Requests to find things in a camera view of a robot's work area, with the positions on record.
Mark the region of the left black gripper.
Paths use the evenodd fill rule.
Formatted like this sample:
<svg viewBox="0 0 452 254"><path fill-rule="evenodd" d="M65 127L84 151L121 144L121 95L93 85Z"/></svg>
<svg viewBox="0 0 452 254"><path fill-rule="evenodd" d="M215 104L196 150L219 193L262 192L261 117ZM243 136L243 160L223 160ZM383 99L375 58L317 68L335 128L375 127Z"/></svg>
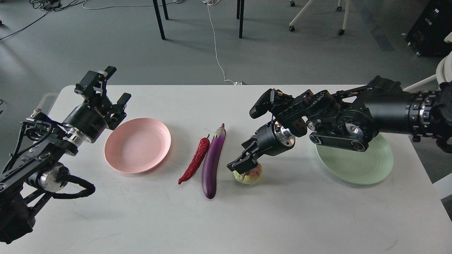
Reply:
<svg viewBox="0 0 452 254"><path fill-rule="evenodd" d="M104 71L88 71L75 85L75 93L85 100L63 121L66 129L76 129L89 143L95 143L105 129L115 130L126 117L126 103L131 94L123 93L115 104L107 97L107 80L117 71L108 66Z"/></svg>

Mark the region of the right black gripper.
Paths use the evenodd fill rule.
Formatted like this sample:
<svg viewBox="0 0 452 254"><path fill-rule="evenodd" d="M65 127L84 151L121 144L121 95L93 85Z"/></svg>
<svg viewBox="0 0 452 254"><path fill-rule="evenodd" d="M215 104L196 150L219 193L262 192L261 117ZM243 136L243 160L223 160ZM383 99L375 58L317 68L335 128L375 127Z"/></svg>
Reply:
<svg viewBox="0 0 452 254"><path fill-rule="evenodd" d="M279 122L268 122L261 126L250 139L242 143L244 151L227 168L245 174L258 166L262 155L276 156L295 146L295 136Z"/></svg>

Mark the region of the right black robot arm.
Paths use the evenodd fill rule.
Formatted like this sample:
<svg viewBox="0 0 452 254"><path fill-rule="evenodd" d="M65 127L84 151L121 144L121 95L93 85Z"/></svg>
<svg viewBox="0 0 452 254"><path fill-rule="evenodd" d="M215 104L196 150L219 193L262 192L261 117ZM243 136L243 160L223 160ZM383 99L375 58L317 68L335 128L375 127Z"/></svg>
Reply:
<svg viewBox="0 0 452 254"><path fill-rule="evenodd" d="M313 93L297 97L268 89L250 109L256 119L267 112L270 122L242 143L244 151L227 167L239 174L258 166L262 155L276 156L295 145L296 137L311 130L309 139L320 146L365 152L380 132L409 134L436 139L437 146L451 153L451 82L439 90L403 91L400 83L375 77L367 85L346 91Z"/></svg>

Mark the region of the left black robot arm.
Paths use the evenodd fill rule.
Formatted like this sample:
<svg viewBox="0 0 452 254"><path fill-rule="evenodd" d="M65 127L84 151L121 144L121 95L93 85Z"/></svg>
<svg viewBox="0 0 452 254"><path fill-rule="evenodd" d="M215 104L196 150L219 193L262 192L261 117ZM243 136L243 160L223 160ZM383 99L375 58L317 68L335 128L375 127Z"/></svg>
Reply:
<svg viewBox="0 0 452 254"><path fill-rule="evenodd" d="M107 96L107 81L116 70L108 66L88 71L74 89L84 101L63 122L51 120L40 109L21 122L16 149L1 171L2 242L10 244L31 233L36 215L50 199L83 198L95 192L92 183L72 175L60 158L75 156L82 143L94 143L126 117L131 95L123 93L117 103Z"/></svg>

